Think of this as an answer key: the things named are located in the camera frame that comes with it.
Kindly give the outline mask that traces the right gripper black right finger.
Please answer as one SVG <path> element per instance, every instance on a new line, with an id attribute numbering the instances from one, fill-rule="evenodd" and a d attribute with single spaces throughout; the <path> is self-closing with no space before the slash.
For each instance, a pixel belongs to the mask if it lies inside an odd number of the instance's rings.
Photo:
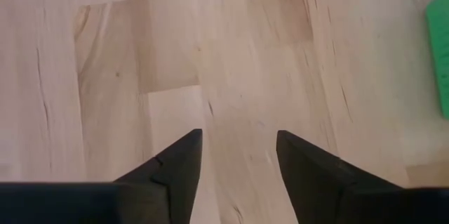
<path id="1" fill-rule="evenodd" d="M 449 187 L 400 187 L 285 130 L 276 153 L 299 224 L 449 224 Z"/>

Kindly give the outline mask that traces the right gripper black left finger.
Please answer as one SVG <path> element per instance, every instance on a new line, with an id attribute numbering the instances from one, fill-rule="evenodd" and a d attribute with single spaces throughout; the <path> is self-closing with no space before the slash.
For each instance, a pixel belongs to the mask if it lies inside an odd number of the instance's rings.
<path id="1" fill-rule="evenodd" d="M 189 224 L 203 134 L 194 129 L 103 183 L 0 183 L 0 224 Z"/>

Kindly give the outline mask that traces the green plastic basket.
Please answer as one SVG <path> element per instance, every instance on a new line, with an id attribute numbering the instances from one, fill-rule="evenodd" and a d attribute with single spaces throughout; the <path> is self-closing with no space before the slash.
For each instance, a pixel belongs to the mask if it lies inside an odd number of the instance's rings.
<path id="1" fill-rule="evenodd" d="M 449 120 L 449 0 L 432 0 L 426 17 L 441 112 Z"/>

